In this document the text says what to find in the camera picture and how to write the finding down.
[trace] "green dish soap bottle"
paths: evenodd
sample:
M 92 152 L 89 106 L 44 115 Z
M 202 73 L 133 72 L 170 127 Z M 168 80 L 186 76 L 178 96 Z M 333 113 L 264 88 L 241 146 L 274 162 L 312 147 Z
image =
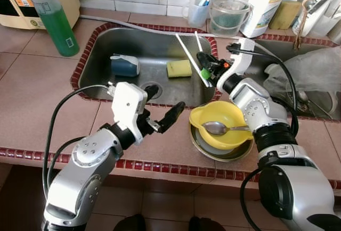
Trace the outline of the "green dish soap bottle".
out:
M 58 52 L 63 56 L 77 54 L 79 46 L 59 0 L 32 1 Z

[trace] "stainless steel sink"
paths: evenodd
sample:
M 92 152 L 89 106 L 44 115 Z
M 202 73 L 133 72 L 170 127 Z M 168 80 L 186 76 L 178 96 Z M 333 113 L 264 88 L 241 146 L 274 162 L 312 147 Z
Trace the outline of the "stainless steel sink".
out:
M 198 52 L 196 38 L 181 38 L 192 56 L 195 56 Z M 200 42 L 204 52 L 210 53 L 210 43 L 205 38 L 200 38 Z M 136 56 L 140 62 L 140 74 L 134 78 L 113 75 L 109 59 L 113 53 Z M 141 88 L 156 84 L 159 92 L 151 103 L 176 104 L 184 101 L 187 106 L 199 106 L 210 101 L 215 89 L 206 88 L 194 69 L 191 77 L 168 78 L 167 62 L 184 59 L 187 56 L 175 36 L 129 28 L 109 29 L 98 36 L 81 74 L 79 86 L 106 84 L 108 81 L 114 84 L 127 81 Z M 100 89 L 89 89 L 85 94 L 91 98 L 111 99 Z
M 255 42 L 259 43 L 260 45 L 267 48 L 273 54 L 278 56 L 283 61 L 286 61 L 296 55 L 305 54 L 310 51 L 318 50 L 321 48 L 327 48 L 327 46 L 323 45 L 312 45 L 312 44 L 302 44 L 300 50 L 295 52 L 293 50 L 293 43 L 290 42 L 281 42 L 281 41 L 271 41 L 271 40 L 262 40 L 256 39 Z M 255 48 L 256 51 L 262 52 L 259 48 Z M 268 77 L 266 73 L 264 73 L 265 68 L 271 64 L 271 61 L 265 60 L 261 57 L 254 56 L 253 61 L 250 67 L 246 71 L 246 76 L 253 78 L 256 82 L 260 85 L 263 85 L 264 80 Z M 328 92 L 306 92 L 308 98 L 322 107 L 325 111 L 330 112 L 332 108 L 335 111 L 331 111 L 330 115 L 333 119 L 340 120 L 341 114 L 341 93 L 337 92 L 336 94 L 330 95 Z M 288 103 L 291 104 L 290 100 L 288 99 L 287 95 L 274 95 L 280 96 Z M 313 104 L 310 104 L 309 111 L 299 111 L 298 114 L 300 116 L 309 116 L 309 117 L 320 117 L 325 119 L 330 119 L 323 111 L 321 111 L 318 107 Z

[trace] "dish soap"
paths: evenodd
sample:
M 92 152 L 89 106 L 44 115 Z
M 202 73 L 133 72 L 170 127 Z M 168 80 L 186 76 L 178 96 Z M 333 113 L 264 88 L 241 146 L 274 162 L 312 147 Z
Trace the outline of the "dish soap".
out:
M 241 33 L 248 38 L 265 33 L 271 18 L 274 16 L 282 0 L 249 0 L 253 9 L 250 17 L 241 26 Z
M 59 0 L 32 0 L 48 34 L 58 52 L 63 56 L 73 56 L 79 46 Z

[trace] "sink drain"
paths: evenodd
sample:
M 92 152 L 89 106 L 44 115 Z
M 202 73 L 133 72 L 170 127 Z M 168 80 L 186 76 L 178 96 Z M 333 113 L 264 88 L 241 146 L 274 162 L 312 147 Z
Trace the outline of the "sink drain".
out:
M 161 96 L 162 92 L 163 92 L 162 86 L 161 86 L 159 83 L 156 83 L 156 82 L 147 82 L 147 83 L 142 84 L 140 87 L 141 87 L 143 90 L 145 90 L 145 88 L 146 88 L 147 86 L 151 86 L 151 85 L 156 85 L 156 86 L 159 88 L 159 90 L 158 90 L 158 92 L 156 93 L 156 95 L 154 95 L 154 96 L 151 98 L 151 100 L 155 100 L 155 99 L 159 98 L 159 97 Z

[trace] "silver robot arm segment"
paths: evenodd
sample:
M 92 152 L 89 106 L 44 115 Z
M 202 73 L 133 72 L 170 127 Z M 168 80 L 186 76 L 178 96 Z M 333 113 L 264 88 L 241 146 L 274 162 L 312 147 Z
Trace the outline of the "silver robot arm segment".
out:
M 240 40 L 241 48 L 253 46 Z M 217 88 L 230 94 L 253 132 L 258 149 L 261 202 L 290 230 L 341 230 L 335 215 L 332 188 L 317 165 L 297 145 L 286 109 L 250 78 L 242 77 L 250 57 L 231 55 L 232 66 L 218 80 Z
M 116 87 L 109 83 L 115 123 L 103 125 L 76 144 L 69 163 L 48 190 L 42 230 L 85 230 L 101 184 L 124 150 L 133 143 L 139 145 L 147 134 L 164 133 L 175 123 L 184 102 L 173 106 L 160 121 L 150 119 L 144 107 L 157 91 L 155 85 L 142 90 L 127 82 Z

